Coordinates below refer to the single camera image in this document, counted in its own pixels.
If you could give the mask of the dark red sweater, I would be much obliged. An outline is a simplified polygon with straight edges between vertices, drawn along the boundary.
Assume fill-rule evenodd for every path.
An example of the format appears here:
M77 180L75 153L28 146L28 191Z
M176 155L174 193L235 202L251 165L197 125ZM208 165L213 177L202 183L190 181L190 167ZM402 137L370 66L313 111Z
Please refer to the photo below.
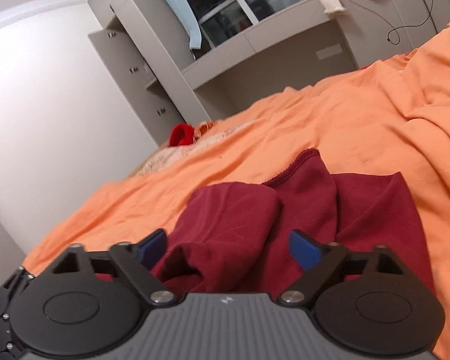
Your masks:
M263 184L196 190L153 275L178 295L277 296L302 275L289 252L295 230L353 251L387 245L427 287L434 285L423 226L403 176L331 174L311 149Z

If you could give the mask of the bright red cloth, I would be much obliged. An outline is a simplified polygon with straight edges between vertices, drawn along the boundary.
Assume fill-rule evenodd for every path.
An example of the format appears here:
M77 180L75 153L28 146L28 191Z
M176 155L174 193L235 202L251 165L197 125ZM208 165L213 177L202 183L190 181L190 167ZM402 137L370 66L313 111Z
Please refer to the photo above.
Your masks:
M195 127L189 124L177 124L170 133L169 146L188 146L195 142Z

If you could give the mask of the floral patterned blanket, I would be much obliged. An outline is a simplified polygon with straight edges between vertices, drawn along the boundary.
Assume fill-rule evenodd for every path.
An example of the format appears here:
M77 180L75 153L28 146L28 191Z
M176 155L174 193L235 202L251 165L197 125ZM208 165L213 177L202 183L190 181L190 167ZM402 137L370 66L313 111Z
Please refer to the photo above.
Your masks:
M217 142L224 140L232 133L240 131L241 129L250 125L250 122L238 124L229 127L222 132L215 133L214 128L221 124L221 120L211 122L203 122L195 127L195 142L191 145L170 147L169 139L161 145L155 152L148 156L135 170L133 170L127 177L128 179L136 176L145 176L153 172L170 167L182 158L187 158L195 154L199 150L205 149L214 145Z

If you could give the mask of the orange bed sheet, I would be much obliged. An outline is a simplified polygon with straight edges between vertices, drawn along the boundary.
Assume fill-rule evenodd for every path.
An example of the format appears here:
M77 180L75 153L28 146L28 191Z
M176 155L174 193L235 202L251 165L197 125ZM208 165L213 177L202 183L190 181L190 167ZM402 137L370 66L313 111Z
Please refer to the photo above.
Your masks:
M24 265L38 274L70 244L101 250L172 228L195 189L261 182L309 148L335 173L404 176L445 308L437 353L450 359L450 25L410 53L286 88L219 121L195 145L159 150L128 179L94 193Z

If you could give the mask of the grey built-in desk cabinet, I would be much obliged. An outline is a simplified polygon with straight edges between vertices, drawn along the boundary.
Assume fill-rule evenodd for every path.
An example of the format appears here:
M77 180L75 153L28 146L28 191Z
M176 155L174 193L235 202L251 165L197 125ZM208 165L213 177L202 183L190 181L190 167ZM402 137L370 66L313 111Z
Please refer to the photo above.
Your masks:
M450 23L450 0L318 0L287 7L212 49L189 49L165 0L88 0L100 30L128 34L191 125L224 119L291 86L364 68L421 46Z

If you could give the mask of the grey wardrobe door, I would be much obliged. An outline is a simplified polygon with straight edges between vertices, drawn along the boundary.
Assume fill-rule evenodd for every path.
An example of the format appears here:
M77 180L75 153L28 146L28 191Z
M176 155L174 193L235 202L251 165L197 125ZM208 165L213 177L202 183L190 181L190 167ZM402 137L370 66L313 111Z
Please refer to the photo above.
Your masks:
M88 35L130 106L158 145L184 122L169 95L127 33L104 29Z

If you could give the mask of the light blue left curtain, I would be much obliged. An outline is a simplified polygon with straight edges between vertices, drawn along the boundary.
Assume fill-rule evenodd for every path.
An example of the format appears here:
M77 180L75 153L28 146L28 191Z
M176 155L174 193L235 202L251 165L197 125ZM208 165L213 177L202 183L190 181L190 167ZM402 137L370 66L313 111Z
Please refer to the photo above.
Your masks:
M184 27L189 37L189 49L199 50L201 49L202 35L201 28L198 24L188 0L165 0L179 22Z

